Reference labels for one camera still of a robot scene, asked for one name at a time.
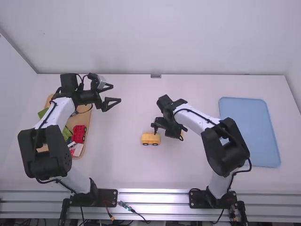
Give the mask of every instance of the yellow toy car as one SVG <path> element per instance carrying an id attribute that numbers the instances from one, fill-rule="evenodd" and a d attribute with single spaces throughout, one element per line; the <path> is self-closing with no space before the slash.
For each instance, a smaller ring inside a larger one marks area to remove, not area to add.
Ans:
<path id="1" fill-rule="evenodd" d="M 141 136 L 141 144 L 143 145 L 154 145 L 157 146 L 160 144 L 160 135 L 157 133 L 154 135 L 154 133 L 143 133 Z"/>

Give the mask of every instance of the red toy car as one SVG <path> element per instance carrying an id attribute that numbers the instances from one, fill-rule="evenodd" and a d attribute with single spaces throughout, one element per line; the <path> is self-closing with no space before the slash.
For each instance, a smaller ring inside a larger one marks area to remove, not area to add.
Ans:
<path id="1" fill-rule="evenodd" d="M 71 141 L 74 141 L 75 143 L 83 144 L 86 137 L 84 134 L 73 134 L 71 137 Z"/>
<path id="2" fill-rule="evenodd" d="M 75 126 L 73 127 L 73 135 L 71 137 L 71 141 L 75 143 L 83 144 L 85 141 L 85 133 L 87 128 L 85 126 Z"/>
<path id="3" fill-rule="evenodd" d="M 85 126 L 75 126 L 73 127 L 73 134 L 85 134 L 87 128 Z"/>

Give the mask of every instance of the toy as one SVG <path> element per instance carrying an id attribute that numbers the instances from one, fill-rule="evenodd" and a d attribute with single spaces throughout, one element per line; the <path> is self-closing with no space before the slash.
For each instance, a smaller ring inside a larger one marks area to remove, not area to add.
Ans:
<path id="1" fill-rule="evenodd" d="M 73 136 L 71 137 L 71 141 L 79 144 L 83 144 L 86 137 L 85 133 L 87 131 L 87 128 L 85 126 L 74 126 L 73 127 Z"/>
<path id="2" fill-rule="evenodd" d="M 71 141 L 75 142 L 75 143 L 80 143 L 83 144 L 85 141 L 86 137 L 84 136 L 84 134 L 74 134 L 71 137 Z"/>
<path id="3" fill-rule="evenodd" d="M 154 135 L 154 133 L 143 133 L 141 136 L 141 144 L 143 145 L 153 145 L 153 146 L 157 146 L 160 144 L 160 135 L 156 134 Z"/>
<path id="4" fill-rule="evenodd" d="M 85 134 L 87 128 L 85 126 L 75 126 L 73 127 L 74 134 Z"/>

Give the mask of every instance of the white table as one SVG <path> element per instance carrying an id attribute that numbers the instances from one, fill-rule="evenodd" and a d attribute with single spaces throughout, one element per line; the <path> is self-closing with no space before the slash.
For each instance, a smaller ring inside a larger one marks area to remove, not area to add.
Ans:
<path id="1" fill-rule="evenodd" d="M 105 75 L 114 89 L 102 97 L 120 97 L 121 104 L 106 113 L 93 109 L 85 154 L 73 161 L 98 187 L 120 188 L 119 200 L 150 220 L 216 220 L 220 210 L 192 210 L 185 194 L 205 188 L 211 168 L 201 138 L 189 131 L 184 142 L 164 137 L 159 146 L 143 146 L 140 136 L 152 131 L 150 123 L 161 116 L 157 99 L 168 94 L 219 117 L 221 97 L 263 99 L 269 109 L 281 157 L 279 168 L 254 167 L 235 177 L 232 189 L 245 201 L 250 221 L 301 222 L 301 116 L 285 77 L 253 75 Z M 39 75 L 21 119 L 21 129 L 32 127 L 46 97 L 60 86 L 59 75 Z M 69 193 L 59 185 L 40 185 L 26 177 L 15 139 L 0 173 L 0 217 L 58 218 L 61 201 Z M 120 207 L 117 218 L 139 219 Z M 107 218 L 103 208 L 84 208 L 85 218 Z M 81 218 L 71 208 L 71 218 Z M 225 212 L 221 220 L 228 220 Z"/>

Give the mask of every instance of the blue mat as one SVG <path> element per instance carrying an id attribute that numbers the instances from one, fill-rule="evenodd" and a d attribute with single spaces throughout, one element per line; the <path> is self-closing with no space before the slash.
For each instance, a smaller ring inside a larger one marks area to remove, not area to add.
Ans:
<path id="1" fill-rule="evenodd" d="M 279 167 L 279 150 L 267 104 L 260 99 L 222 97 L 221 119 L 232 118 L 251 154 L 252 165 Z"/>

